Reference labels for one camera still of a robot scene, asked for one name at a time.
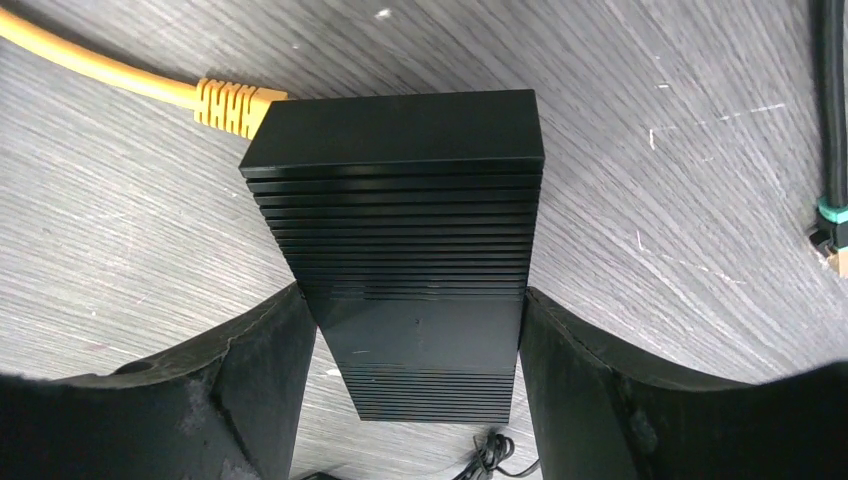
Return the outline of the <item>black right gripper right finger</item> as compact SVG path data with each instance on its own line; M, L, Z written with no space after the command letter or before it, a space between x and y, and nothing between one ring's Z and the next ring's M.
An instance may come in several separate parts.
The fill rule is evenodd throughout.
M520 358L547 479L843 479L847 365L761 384L694 370L525 296Z

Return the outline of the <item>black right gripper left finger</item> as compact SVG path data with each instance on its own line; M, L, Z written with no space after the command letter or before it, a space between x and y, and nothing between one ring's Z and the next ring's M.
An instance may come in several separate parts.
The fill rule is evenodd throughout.
M3 375L1 475L285 479L315 337L290 285L108 375Z

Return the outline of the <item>black blue network switch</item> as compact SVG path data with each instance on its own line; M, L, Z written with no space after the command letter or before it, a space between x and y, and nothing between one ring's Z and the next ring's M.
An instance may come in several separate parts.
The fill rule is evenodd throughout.
M360 419L508 423L544 163L530 89L271 104L240 172Z

